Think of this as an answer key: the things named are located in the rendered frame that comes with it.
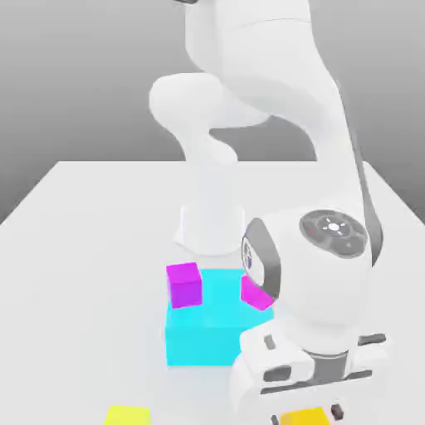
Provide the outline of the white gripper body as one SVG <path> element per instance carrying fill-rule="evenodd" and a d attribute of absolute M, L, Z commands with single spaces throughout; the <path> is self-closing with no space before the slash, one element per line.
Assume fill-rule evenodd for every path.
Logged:
<path fill-rule="evenodd" d="M 331 377 L 330 366 L 342 356 L 313 355 L 314 374 L 310 379 L 277 381 L 277 373 L 288 365 L 268 369 L 256 376 L 248 361 L 239 354 L 232 366 L 229 390 L 235 419 L 240 423 L 270 423 L 271 415 L 281 418 L 284 413 L 309 408 L 327 407 L 341 400 L 347 423 L 370 410 L 372 399 L 383 393 L 388 373 L 388 346 L 361 344 L 347 363 L 341 378 Z"/>

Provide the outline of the small yellow cube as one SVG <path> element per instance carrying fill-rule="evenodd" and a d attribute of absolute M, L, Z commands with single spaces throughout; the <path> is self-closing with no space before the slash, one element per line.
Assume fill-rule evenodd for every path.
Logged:
<path fill-rule="evenodd" d="M 111 405 L 104 425 L 151 425 L 150 411 L 126 405 Z"/>
<path fill-rule="evenodd" d="M 330 425 L 330 421 L 323 408 L 309 408 L 282 414 L 280 425 Z"/>

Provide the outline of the small magenta cube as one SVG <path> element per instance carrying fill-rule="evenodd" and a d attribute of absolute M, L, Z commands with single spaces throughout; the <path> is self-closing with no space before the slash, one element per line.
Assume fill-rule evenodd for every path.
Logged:
<path fill-rule="evenodd" d="M 166 266 L 169 301 L 173 309 L 203 303 L 203 281 L 196 262 Z"/>
<path fill-rule="evenodd" d="M 275 299 L 247 275 L 241 278 L 241 300 L 259 311 L 264 311 L 275 303 Z"/>

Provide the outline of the large cyan box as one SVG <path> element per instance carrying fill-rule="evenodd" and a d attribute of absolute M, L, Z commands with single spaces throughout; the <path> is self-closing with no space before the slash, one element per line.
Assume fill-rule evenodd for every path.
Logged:
<path fill-rule="evenodd" d="M 274 318 L 241 300 L 242 269 L 199 269 L 203 303 L 173 309 L 168 302 L 164 331 L 169 366 L 231 366 L 240 335 Z"/>

